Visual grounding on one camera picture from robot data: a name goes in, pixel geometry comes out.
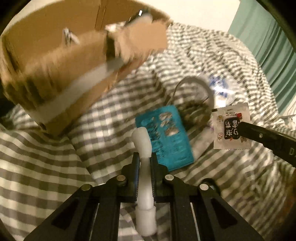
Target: candy wrapper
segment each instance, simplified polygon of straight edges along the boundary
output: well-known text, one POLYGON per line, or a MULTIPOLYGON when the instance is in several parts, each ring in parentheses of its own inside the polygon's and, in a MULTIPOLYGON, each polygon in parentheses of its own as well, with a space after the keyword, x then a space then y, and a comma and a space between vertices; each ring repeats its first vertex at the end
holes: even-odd
POLYGON ((242 121, 251 121, 247 103, 226 106, 214 112, 214 149, 250 149, 251 140, 240 136, 237 131, 242 121))

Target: metal screw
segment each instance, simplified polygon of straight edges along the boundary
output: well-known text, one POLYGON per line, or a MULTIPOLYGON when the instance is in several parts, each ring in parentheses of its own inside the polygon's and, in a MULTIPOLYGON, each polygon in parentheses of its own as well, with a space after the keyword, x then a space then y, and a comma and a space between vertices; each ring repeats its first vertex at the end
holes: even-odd
POLYGON ((81 190, 82 191, 88 191, 91 188, 92 188, 92 185, 90 185, 90 184, 83 184, 82 187, 81 187, 81 190))
POLYGON ((165 179, 168 181, 172 181, 174 179, 174 176, 171 174, 165 175, 165 179))
POLYGON ((209 189, 209 186, 207 184, 202 183, 202 184, 200 184, 200 189, 203 191, 206 191, 209 189))
POLYGON ((116 178, 118 181, 122 182, 126 179, 126 176, 124 175, 118 175, 117 178, 116 178))

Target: cartoon sticker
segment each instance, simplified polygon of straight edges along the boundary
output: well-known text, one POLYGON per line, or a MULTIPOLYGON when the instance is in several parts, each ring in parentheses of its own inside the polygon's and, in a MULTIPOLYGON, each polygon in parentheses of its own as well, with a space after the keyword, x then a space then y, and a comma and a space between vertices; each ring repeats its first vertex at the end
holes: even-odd
POLYGON ((217 138, 218 138, 218 140, 220 141, 220 140, 222 139, 222 137, 223 137, 223 133, 220 132, 220 133, 218 134, 217 138))
POLYGON ((219 115, 219 116, 218 116, 218 121, 219 121, 219 122, 223 121, 223 116, 222 116, 222 115, 219 115))
POLYGON ((238 117, 238 119, 242 120, 242 114, 241 113, 237 113, 235 115, 238 117))

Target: black frame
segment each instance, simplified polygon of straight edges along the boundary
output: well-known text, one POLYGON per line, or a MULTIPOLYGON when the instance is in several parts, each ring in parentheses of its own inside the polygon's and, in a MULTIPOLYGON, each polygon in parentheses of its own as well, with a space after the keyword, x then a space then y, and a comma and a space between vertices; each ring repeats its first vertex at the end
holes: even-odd
MULTIPOLYGON (((121 175, 105 184, 84 184, 34 229, 24 241, 117 241, 120 204, 137 200, 140 156, 133 154, 121 175)), ((171 241, 264 241, 257 231, 223 198, 214 180, 185 184, 150 158, 152 194, 168 203, 171 241)))
MULTIPOLYGON (((0 1, 0 34, 4 31, 10 20, 29 2, 30 0, 1 0, 0 1)), ((294 50, 296 50, 296 21, 293 8, 293 1, 289 0, 257 0, 281 26, 288 37, 294 50)), ((293 206, 282 232, 279 232, 276 240, 292 240, 293 228, 296 226, 296 205, 293 206)), ((13 241, 14 238, 7 231, 0 220, 0 240, 13 241)))

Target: gray and white checkered fabric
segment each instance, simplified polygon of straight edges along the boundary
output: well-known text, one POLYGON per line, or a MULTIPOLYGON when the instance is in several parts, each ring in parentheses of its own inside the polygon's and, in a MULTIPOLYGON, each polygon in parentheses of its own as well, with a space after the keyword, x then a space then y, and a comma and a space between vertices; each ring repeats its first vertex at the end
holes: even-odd
MULTIPOLYGON (((151 56, 139 69, 96 102, 67 136, 53 139, 20 106, 2 123, 0 133, 0 218, 22 240, 83 183, 105 183, 131 162, 130 136, 135 116, 167 103, 177 83, 200 73, 224 76, 236 86, 234 104, 248 102, 252 123, 296 137, 279 118, 274 95, 250 51, 220 31, 179 23, 167 30, 168 49, 151 56)), ((194 148, 198 132, 188 135, 194 148)), ((197 185, 213 178, 222 197, 263 237, 277 224, 294 169, 263 145, 250 150, 214 150, 173 172, 197 185)), ((170 239, 168 205, 157 206, 158 232, 147 240, 170 239)), ((118 240, 142 241, 135 230, 134 206, 122 204, 118 240)))

